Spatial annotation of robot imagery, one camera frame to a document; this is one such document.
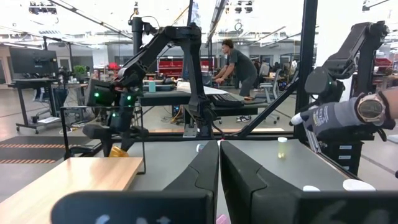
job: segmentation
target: white paper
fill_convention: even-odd
[[[59,120],[59,119],[60,119],[60,118],[49,117],[49,118],[42,119],[42,120],[40,120],[40,121],[38,121],[38,122],[40,122],[40,123],[45,123],[45,124],[49,124],[49,123],[54,122],[54,121],[57,121],[57,120]]]
[[[210,88],[207,86],[203,87],[206,95],[216,95],[216,94],[226,94],[227,91],[219,90],[216,88]],[[185,93],[191,93],[191,86],[189,82],[178,82],[177,83],[177,91],[183,91]]]

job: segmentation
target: gray padded surface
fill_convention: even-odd
[[[266,169],[302,189],[314,185],[321,190],[343,190],[345,176],[321,160],[298,140],[288,140],[286,158],[277,157],[277,141],[230,141]],[[145,143],[147,173],[137,175],[130,190],[162,190],[188,166],[197,155],[197,144],[207,141]],[[142,156],[142,144],[129,150]],[[217,215],[228,215],[221,179],[218,184]]]

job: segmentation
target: gray t-shirt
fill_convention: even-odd
[[[257,77],[257,69],[251,62],[250,58],[242,54],[242,52],[232,49],[231,54],[226,59],[226,64],[235,64],[234,72],[238,80],[245,80],[249,77]]]

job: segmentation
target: watch face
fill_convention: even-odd
[[[359,104],[358,112],[363,118],[377,118],[383,112],[383,105],[377,100],[365,100]]]

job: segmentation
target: sneaker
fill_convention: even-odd
[[[251,120],[251,116],[241,116],[239,119],[236,120],[238,123],[246,123]]]

